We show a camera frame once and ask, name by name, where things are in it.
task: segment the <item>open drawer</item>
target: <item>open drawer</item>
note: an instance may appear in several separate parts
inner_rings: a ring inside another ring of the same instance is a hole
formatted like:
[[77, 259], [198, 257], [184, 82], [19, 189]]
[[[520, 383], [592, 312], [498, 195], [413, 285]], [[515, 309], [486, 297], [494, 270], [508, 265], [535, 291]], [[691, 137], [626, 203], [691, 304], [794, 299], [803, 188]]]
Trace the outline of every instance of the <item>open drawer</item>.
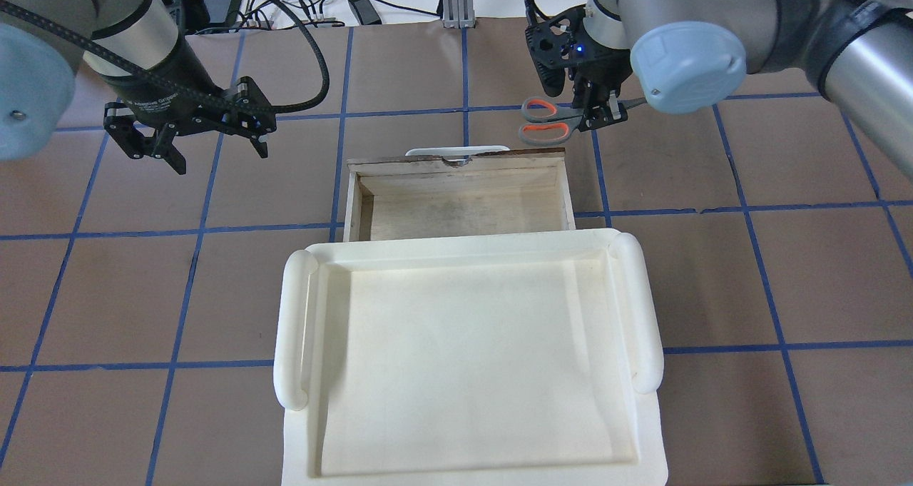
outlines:
[[348, 164], [346, 242], [575, 228], [562, 148]]
[[662, 374], [627, 233], [311, 245], [282, 284], [282, 483], [659, 486]]

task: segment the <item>tiled surface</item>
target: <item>tiled surface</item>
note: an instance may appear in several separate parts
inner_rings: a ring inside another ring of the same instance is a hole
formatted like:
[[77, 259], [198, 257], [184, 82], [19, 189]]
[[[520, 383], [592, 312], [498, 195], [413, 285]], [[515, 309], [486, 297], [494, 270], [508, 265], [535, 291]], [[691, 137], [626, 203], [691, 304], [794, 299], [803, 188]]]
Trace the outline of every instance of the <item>tiled surface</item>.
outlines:
[[840, 112], [824, 99], [725, 101], [720, 115], [749, 204], [874, 200]]
[[802, 350], [792, 354], [792, 366], [832, 484], [913, 480], [913, 349]]
[[881, 208], [753, 220], [786, 340], [913, 339], [913, 278]]
[[37, 373], [0, 484], [143, 484], [167, 372]]
[[[277, 484], [285, 259], [342, 236], [346, 158], [523, 148], [516, 105], [541, 90], [522, 26], [314, 31], [329, 100], [281, 116], [267, 160], [179, 138], [183, 177], [110, 141], [97, 161], [112, 93], [79, 77], [68, 129], [0, 164], [0, 484]], [[220, 85], [317, 88], [294, 31], [191, 40]], [[913, 477], [913, 186], [809, 91], [798, 71], [750, 77], [718, 111], [641, 106], [567, 144], [577, 226], [635, 233], [648, 259], [670, 484]]]
[[668, 347], [776, 343], [741, 213], [613, 217], [640, 240]]
[[659, 409], [670, 486], [815, 482], [780, 353], [666, 356]]
[[280, 483], [283, 409], [272, 383], [267, 367], [177, 371], [153, 484]]
[[180, 343], [181, 360], [270, 359], [288, 256], [327, 229], [206, 236]]
[[66, 240], [0, 242], [0, 363], [28, 365], [48, 299], [60, 273]]

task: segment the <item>brown tile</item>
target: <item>brown tile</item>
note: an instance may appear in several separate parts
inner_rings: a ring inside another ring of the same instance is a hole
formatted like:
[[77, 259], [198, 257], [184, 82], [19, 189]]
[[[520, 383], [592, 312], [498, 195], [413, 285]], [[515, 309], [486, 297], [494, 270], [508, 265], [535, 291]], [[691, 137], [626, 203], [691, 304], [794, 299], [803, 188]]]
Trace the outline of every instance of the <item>brown tile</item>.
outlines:
[[821, 472], [831, 484], [913, 477], [913, 348], [790, 353]]
[[76, 91], [69, 108], [58, 122], [59, 128], [101, 128], [105, 103], [117, 100], [117, 94], [86, 62], [79, 63]]
[[346, 112], [463, 106], [460, 31], [441, 22], [355, 28]]
[[143, 484], [168, 373], [36, 373], [0, 484]]
[[881, 190], [881, 198], [886, 201], [907, 201], [913, 199], [913, 183], [900, 169], [896, 167], [881, 152], [871, 138], [868, 138], [862, 129], [854, 125], [855, 134], [859, 139], [859, 145], [865, 153], [865, 160], [872, 169], [874, 179], [878, 181], [878, 188]]
[[606, 219], [602, 216], [585, 216], [574, 219], [577, 229], [602, 229], [606, 227]]
[[235, 70], [235, 60], [238, 57], [237, 34], [191, 34], [187, 36], [187, 43], [193, 48], [193, 53], [200, 59], [210, 79], [220, 88], [231, 87], [231, 74]]
[[153, 484], [278, 484], [283, 410], [272, 368], [178, 370]]
[[[469, 54], [469, 105], [519, 105], [543, 96], [539, 76], [526, 48], [526, 19], [479, 19], [466, 32]], [[565, 81], [555, 102], [571, 102], [573, 84]]]
[[892, 206], [890, 210], [900, 236], [907, 245], [907, 252], [913, 254], [913, 206]]
[[79, 230], [196, 229], [217, 140], [218, 133], [210, 132], [174, 141], [187, 158], [186, 175], [174, 173], [163, 161], [131, 160], [108, 141]]
[[[302, 115], [339, 113], [348, 28], [310, 29], [330, 71], [327, 98]], [[320, 70], [299, 31], [251, 31], [244, 41], [238, 76], [251, 76], [274, 105], [299, 103], [320, 91]]]
[[28, 365], [66, 240], [0, 242], [0, 365]]
[[913, 338], [913, 278], [880, 208], [751, 218], [787, 342]]
[[598, 131], [613, 210], [739, 206], [709, 108], [666, 115], [640, 106], [629, 116]]
[[330, 222], [339, 121], [280, 121], [270, 157], [226, 137], [206, 225]]
[[55, 132], [35, 156], [0, 162], [0, 233], [71, 232], [101, 135], [101, 131]]
[[805, 78], [802, 69], [786, 69], [772, 74], [750, 74], [734, 92], [734, 95], [752, 93], [806, 93], [815, 92], [815, 87]]
[[621, 216], [643, 246], [666, 347], [776, 343], [741, 213]]
[[669, 486], [815, 482], [780, 353], [668, 355]]
[[180, 360], [271, 359], [285, 262], [296, 250], [328, 238], [327, 229], [206, 235]]
[[[475, 111], [469, 114], [469, 145], [506, 145], [509, 148], [536, 148], [526, 145], [516, 137], [516, 131], [526, 121], [519, 110]], [[565, 167], [571, 203], [575, 212], [603, 210], [603, 197], [599, 193], [599, 176], [596, 174], [596, 157], [593, 139], [589, 133], [574, 132], [565, 142]]]
[[0, 427], [6, 427], [6, 424], [9, 424], [9, 418], [12, 417], [13, 409], [16, 408], [19, 388], [22, 388], [22, 380], [25, 376], [25, 373], [0, 373]]
[[749, 204], [874, 200], [847, 126], [822, 98], [720, 103]]
[[336, 219], [340, 222], [345, 220], [346, 200], [349, 199], [346, 161], [353, 158], [395, 158], [404, 156], [411, 148], [462, 146], [462, 113], [346, 118]]
[[196, 236], [77, 240], [39, 363], [169, 360], [195, 243]]

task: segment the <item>scissors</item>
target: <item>scissors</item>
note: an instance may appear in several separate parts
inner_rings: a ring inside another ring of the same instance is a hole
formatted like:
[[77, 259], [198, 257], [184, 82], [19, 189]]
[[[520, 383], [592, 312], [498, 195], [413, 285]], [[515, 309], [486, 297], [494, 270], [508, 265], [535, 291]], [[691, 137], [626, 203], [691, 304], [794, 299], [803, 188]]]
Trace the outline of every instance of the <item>scissors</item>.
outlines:
[[[543, 98], [528, 98], [523, 101], [521, 108], [523, 118], [529, 124], [524, 124], [518, 131], [521, 141], [527, 145], [561, 145], [571, 137], [571, 132], [579, 128], [583, 121], [582, 108], [564, 108], [555, 106]], [[551, 131], [561, 129], [561, 134], [552, 138], [532, 138], [531, 133], [536, 131]]]

